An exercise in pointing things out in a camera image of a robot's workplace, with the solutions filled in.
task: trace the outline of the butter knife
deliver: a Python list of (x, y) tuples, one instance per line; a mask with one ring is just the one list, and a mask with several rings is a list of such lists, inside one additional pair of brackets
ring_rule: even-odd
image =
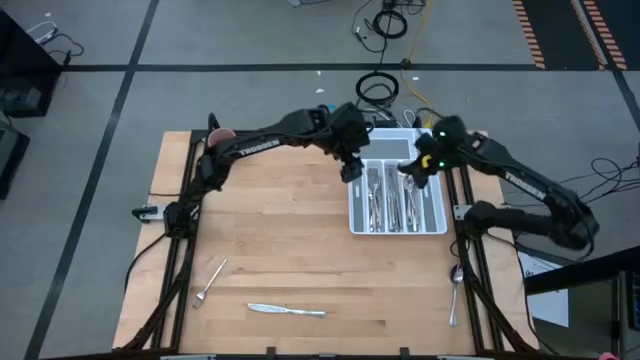
[(266, 304), (248, 304), (249, 309), (257, 312), (263, 312), (268, 314), (295, 314), (295, 315), (309, 315), (317, 318), (325, 318), (327, 313), (325, 311), (307, 311), (307, 310), (296, 310), (296, 309), (287, 309), (282, 306), (275, 305), (266, 305)]

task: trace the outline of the wooden table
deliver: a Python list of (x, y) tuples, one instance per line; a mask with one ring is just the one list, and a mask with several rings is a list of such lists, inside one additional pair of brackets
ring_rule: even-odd
[[(152, 192), (179, 192), (189, 136), (165, 133)], [(339, 169), (317, 148), (281, 147), (236, 162), (223, 191), (205, 197), (181, 352), (264, 354), (276, 346), (279, 354), (390, 355), (400, 347), (414, 355), (474, 354), (462, 286), (459, 325), (448, 324), (449, 271), (457, 261), (449, 252), (455, 237), (448, 197), (447, 234), (356, 236), (349, 231), (347, 185)], [(497, 178), (470, 173), (476, 200), (502, 203)], [(161, 222), (143, 225), (137, 251), (162, 232)], [(511, 239), (507, 231), (492, 233)], [(515, 251), (490, 239), (484, 246), (497, 305), (537, 347)], [(134, 268), (114, 347), (130, 340), (156, 306), (168, 247), (165, 240)], [(225, 257), (229, 262), (207, 299), (193, 309), (196, 292)], [(322, 309), (328, 317), (256, 313), (247, 309), (249, 302)], [(165, 334), (174, 313), (168, 311)], [(490, 348), (486, 314), (480, 313)], [(163, 345), (168, 343), (167, 335)]]

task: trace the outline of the cutlery tray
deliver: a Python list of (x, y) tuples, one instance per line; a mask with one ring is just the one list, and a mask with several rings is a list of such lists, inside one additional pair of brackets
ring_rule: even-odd
[[(427, 186), (422, 190), (414, 187), (409, 198), (409, 192), (405, 191), (407, 179), (396, 170), (398, 163), (418, 156), (413, 144), (424, 132), (430, 130), (375, 129), (369, 134), (371, 145), (361, 153), (363, 175), (348, 186), (351, 232), (428, 235), (447, 231), (440, 178), (431, 176)], [(374, 184), (377, 184), (375, 194), (370, 191)]]

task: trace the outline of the spoon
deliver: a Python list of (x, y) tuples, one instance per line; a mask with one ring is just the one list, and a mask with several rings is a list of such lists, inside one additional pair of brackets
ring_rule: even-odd
[(462, 266), (460, 264), (455, 264), (453, 268), (451, 268), (451, 274), (449, 276), (451, 278), (451, 282), (453, 283), (453, 299), (451, 300), (451, 315), (449, 315), (449, 326), (456, 327), (458, 326), (458, 320), (456, 319), (456, 295), (458, 294), (458, 284), (460, 284), (464, 278)]

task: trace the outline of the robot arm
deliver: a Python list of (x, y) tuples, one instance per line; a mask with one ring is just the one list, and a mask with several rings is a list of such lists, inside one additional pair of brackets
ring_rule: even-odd
[(315, 145), (326, 155), (340, 160), (342, 181), (350, 182), (362, 175), (362, 161), (354, 156), (369, 145), (367, 123), (351, 103), (329, 113), (319, 107), (294, 111), (278, 123), (247, 134), (221, 140), (207, 147), (197, 160), (194, 178), (180, 196), (164, 212), (165, 231), (170, 237), (185, 237), (191, 218), (202, 198), (212, 190), (220, 191), (236, 160), (282, 145), (307, 147)]
[(502, 227), (547, 236), (562, 247), (579, 250), (592, 244), (600, 229), (591, 209), (573, 191), (519, 163), (500, 143), (477, 132), (469, 134), (457, 116), (440, 120), (433, 136), (422, 135), (415, 146), (420, 153), (418, 159), (400, 165), (398, 170), (411, 175), (421, 188), (440, 170), (469, 165), (510, 182), (551, 211), (548, 216), (533, 215), (479, 201), (464, 216), (469, 235), (479, 236), (491, 227)]

